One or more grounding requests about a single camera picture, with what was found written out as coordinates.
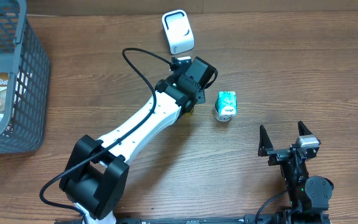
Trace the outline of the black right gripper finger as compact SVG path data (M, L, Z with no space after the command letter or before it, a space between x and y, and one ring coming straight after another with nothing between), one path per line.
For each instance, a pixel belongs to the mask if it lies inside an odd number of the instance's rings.
M260 157L268 156L268 152L274 150L274 148L267 134L267 131L263 125L260 125L259 136L260 136L260 140L259 140L258 156Z
M298 132L300 136L313 135L302 121L298 122Z

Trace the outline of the yellow Vim bottle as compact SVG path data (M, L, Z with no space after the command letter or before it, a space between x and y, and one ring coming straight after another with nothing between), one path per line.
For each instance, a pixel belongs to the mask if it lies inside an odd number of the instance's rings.
M194 108L192 108L190 111L183 114L183 117L190 117L194 112Z

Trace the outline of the green tissue pack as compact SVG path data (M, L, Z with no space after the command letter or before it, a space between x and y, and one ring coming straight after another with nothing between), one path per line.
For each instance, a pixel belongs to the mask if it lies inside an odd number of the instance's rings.
M218 93L216 110L220 116L235 116L237 114L236 92L220 91Z

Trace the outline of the green white Knorr jar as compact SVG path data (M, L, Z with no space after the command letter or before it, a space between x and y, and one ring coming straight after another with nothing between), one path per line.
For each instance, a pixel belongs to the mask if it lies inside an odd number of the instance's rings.
M233 116L236 115L236 110L233 106L224 105L219 106L216 105L214 109L214 117L221 122L227 122L232 119Z

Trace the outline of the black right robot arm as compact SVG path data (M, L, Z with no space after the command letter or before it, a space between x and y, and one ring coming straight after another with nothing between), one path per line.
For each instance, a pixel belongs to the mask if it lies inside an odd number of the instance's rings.
M275 149L264 126L259 128L259 157L268 157L269 166L280 166L286 189L268 199L257 211L254 223L330 223L324 214L329 208L334 184L318 175L310 176L306 161L315 158L321 141L305 126L298 122L295 143L285 149ZM263 209L271 202L288 194L289 207L281 207L266 221L262 220Z

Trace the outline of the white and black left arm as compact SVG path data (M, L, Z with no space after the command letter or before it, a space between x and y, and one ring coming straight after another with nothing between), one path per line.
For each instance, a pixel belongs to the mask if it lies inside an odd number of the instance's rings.
M172 75L161 79L148 102L115 130L79 139L68 160L73 172L59 187L75 204L84 223L115 223L113 210L126 186L129 164L163 129L205 102L204 91L218 71L199 57L173 58Z

